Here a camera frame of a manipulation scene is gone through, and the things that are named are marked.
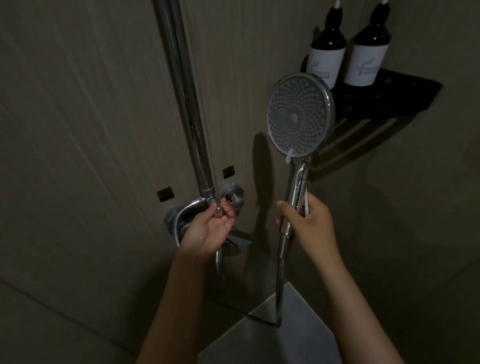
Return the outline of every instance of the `white label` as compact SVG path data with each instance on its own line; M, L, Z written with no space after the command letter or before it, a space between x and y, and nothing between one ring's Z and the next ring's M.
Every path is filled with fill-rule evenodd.
M335 86L344 52L345 48L336 50L319 50L310 48L307 73L317 75L325 81L328 88L332 88Z
M387 48L388 44L376 47L354 45L344 82L352 86L373 84Z

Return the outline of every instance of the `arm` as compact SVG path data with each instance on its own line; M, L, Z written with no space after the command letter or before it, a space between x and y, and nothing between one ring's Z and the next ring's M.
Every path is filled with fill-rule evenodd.
M204 271L225 241L235 213L222 199L225 215L215 218L216 204L197 215L172 261L160 306L136 364L196 363L196 337L202 309Z
M343 361L403 363L343 264L328 207L312 194L308 194L308 202L310 214L304 218L283 201L278 202L278 207L293 225L302 248L324 282Z

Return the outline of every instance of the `bottle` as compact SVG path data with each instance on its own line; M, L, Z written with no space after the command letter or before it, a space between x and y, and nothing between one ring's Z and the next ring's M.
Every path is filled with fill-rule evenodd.
M335 86L347 41L340 32L343 10L340 0L327 14L325 29L313 40L310 46L306 72L320 77L328 85Z
M344 79L346 84L369 86L375 82L390 44L390 34L385 28L389 13L388 0L382 0L373 10L370 24L353 39L353 50Z

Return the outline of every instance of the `left hand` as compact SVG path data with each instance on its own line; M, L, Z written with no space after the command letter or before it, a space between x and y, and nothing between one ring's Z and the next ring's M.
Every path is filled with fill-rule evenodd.
M216 203L193 219L183 237L178 254L190 255L207 262L221 247L235 222L235 211L222 198L220 205L224 215L215 218Z

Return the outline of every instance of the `shower mixer valve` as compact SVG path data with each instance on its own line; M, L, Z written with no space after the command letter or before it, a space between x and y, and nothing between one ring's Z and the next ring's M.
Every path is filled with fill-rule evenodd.
M220 198L223 197L226 198L226 200L232 205L235 214L238 215L245 203L243 200L243 189L236 183L230 184L225 187L220 194ZM167 211L164 222L168 232L173 235L178 246L180 245L180 241L185 235L185 232L190 226L193 218L200 212L205 211L209 205L209 199L205 197L198 197L184 206L173 207ZM233 227L223 245L237 247L247 246L250 245L252 241L253 237L251 235ZM215 268L217 277L221 280L224 279L221 269L222 260L222 248L220 248L215 256Z

